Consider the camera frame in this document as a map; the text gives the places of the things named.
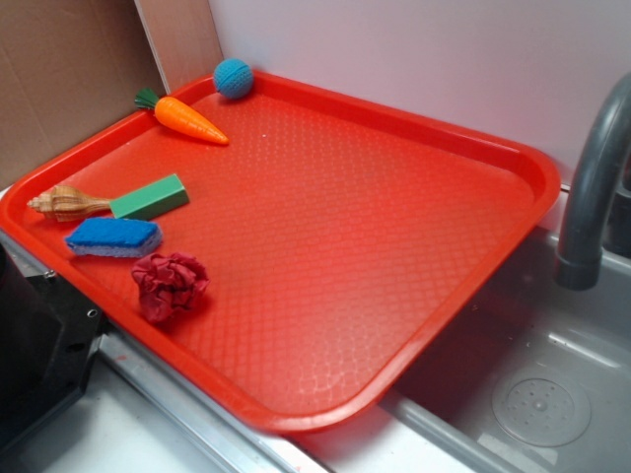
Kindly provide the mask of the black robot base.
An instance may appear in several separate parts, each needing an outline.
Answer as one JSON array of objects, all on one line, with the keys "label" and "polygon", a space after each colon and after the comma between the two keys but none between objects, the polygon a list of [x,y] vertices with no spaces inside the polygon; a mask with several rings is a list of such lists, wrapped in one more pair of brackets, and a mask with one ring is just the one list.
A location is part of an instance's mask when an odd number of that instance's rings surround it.
[{"label": "black robot base", "polygon": [[1,250],[1,450],[83,396],[105,317],[58,275],[25,276]]}]

